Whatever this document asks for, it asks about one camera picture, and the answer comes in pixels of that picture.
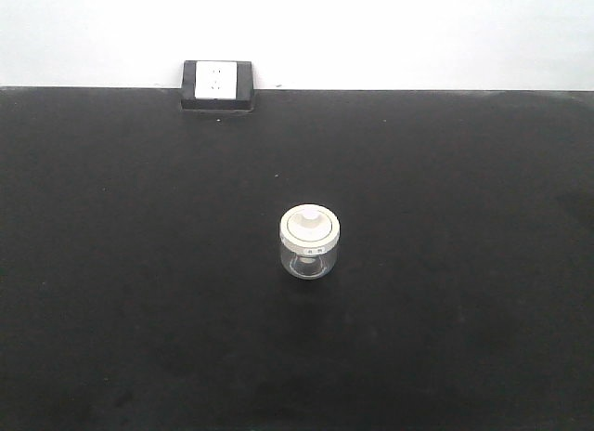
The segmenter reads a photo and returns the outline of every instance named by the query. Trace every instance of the black tabletop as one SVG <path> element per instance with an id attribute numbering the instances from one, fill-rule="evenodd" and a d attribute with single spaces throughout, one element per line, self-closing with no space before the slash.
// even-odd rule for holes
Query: black tabletop
<path id="1" fill-rule="evenodd" d="M 3 430 L 594 426 L 591 94 L 3 89 L 0 190 Z"/>

